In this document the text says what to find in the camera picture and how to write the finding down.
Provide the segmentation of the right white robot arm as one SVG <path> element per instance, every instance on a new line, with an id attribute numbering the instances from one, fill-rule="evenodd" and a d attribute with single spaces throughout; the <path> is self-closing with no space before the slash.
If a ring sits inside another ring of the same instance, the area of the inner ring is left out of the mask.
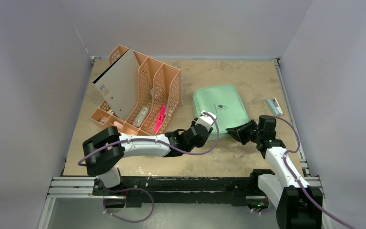
<path id="1" fill-rule="evenodd" d="M 227 128 L 228 135 L 242 145 L 252 142 L 273 169 L 273 174 L 260 174 L 249 180 L 248 187 L 254 194 L 264 192 L 276 209 L 277 225 L 281 229 L 320 229 L 323 193 L 311 186 L 290 159 L 291 150 L 276 137 L 278 117 L 261 115 L 254 120 Z"/>

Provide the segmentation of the mint green storage case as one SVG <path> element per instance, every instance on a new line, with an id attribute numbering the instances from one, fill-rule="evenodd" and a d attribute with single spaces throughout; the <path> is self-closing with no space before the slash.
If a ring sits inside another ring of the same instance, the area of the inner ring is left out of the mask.
<path id="1" fill-rule="evenodd" d="M 196 90 L 193 93 L 193 112 L 198 117 L 202 111 L 216 115 L 219 138 L 229 138 L 227 128 L 249 122 L 242 99 L 232 84 L 220 84 Z"/>

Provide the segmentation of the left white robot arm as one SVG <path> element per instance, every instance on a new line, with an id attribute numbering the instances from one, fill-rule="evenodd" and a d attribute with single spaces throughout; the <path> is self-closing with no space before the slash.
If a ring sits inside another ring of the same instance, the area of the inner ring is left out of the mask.
<path id="1" fill-rule="evenodd" d="M 78 165 L 86 167 L 90 177 L 97 177 L 111 195 L 118 195 L 123 182 L 116 164 L 125 157 L 179 157 L 203 147 L 212 125 L 193 121 L 189 129 L 178 129 L 154 136 L 127 135 L 108 127 L 82 144 L 84 157 Z"/>

